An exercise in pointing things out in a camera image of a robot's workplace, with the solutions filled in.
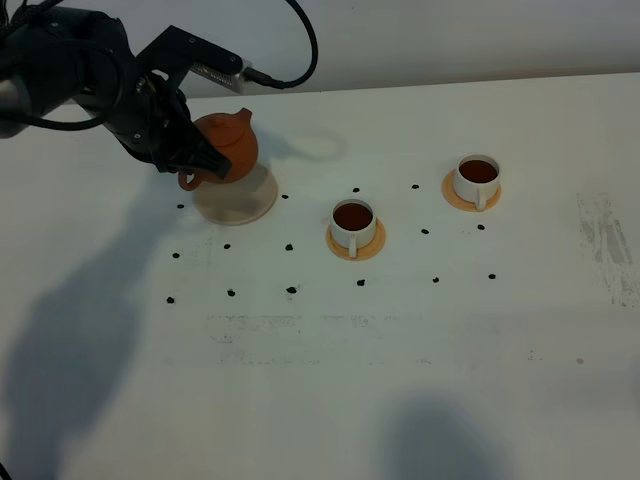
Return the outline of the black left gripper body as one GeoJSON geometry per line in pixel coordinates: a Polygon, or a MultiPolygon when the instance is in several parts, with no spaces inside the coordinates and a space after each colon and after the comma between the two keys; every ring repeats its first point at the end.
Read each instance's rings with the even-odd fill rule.
{"type": "Polygon", "coordinates": [[[185,66],[143,69],[131,55],[117,56],[124,94],[105,127],[135,159],[160,172],[193,169],[193,123],[180,90],[185,66]]]}

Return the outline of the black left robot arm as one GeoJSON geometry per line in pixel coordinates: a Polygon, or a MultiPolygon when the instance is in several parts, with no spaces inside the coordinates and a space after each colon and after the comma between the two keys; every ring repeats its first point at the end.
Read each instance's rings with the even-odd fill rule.
{"type": "Polygon", "coordinates": [[[235,72],[230,58],[175,26],[134,55],[123,23],[103,12],[22,7],[1,34],[1,136],[103,126],[160,172],[223,178],[231,162],[194,125],[180,84],[197,64],[235,72]]]}

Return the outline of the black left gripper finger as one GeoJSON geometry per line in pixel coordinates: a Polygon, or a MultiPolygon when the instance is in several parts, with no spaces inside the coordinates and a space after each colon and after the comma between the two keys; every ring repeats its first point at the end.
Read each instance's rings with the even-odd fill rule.
{"type": "Polygon", "coordinates": [[[219,152],[195,124],[179,112],[159,115],[159,171],[204,171],[223,179],[231,161],[219,152]]]}

